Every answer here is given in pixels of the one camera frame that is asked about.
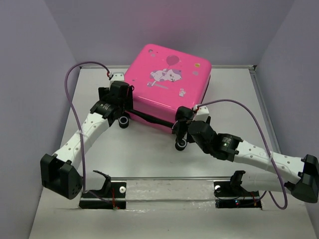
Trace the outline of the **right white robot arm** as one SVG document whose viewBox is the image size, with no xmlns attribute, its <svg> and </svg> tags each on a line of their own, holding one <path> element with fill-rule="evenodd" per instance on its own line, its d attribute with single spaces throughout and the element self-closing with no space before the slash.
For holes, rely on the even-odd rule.
<svg viewBox="0 0 319 239">
<path fill-rule="evenodd" d="M 178 120 L 172 132 L 176 134 L 175 145 L 178 150 L 187 143 L 195 142 L 205 154 L 216 159 L 247 164 L 267 172 L 248 174 L 244 170 L 236 171 L 229 182 L 229 189 L 234 195 L 241 195 L 245 191 L 284 189 L 300 201 L 318 202 L 319 162 L 313 155 L 307 154 L 301 158 L 267 152 L 240 137 L 216 133 L 208 120 Z"/>
</svg>

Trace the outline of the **pink hard-shell suitcase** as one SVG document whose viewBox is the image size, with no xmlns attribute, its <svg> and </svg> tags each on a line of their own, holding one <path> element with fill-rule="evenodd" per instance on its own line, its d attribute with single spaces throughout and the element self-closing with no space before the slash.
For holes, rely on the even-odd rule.
<svg viewBox="0 0 319 239">
<path fill-rule="evenodd" d="M 192 119 L 209 85 L 211 63 L 204 58 L 155 44 L 145 45 L 125 72 L 134 86 L 128 116 L 169 134 L 179 119 Z"/>
</svg>

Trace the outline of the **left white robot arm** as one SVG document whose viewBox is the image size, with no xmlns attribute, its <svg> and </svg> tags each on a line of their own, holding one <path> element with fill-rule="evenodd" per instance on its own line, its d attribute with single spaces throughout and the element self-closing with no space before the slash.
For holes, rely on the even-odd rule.
<svg viewBox="0 0 319 239">
<path fill-rule="evenodd" d="M 99 100 L 92 106 L 83 123 L 71 138 L 52 155 L 40 160 L 43 187 L 69 200 L 86 188 L 85 153 L 111 125 L 133 107 L 134 87 L 123 81 L 113 81 L 108 88 L 99 88 Z"/>
</svg>

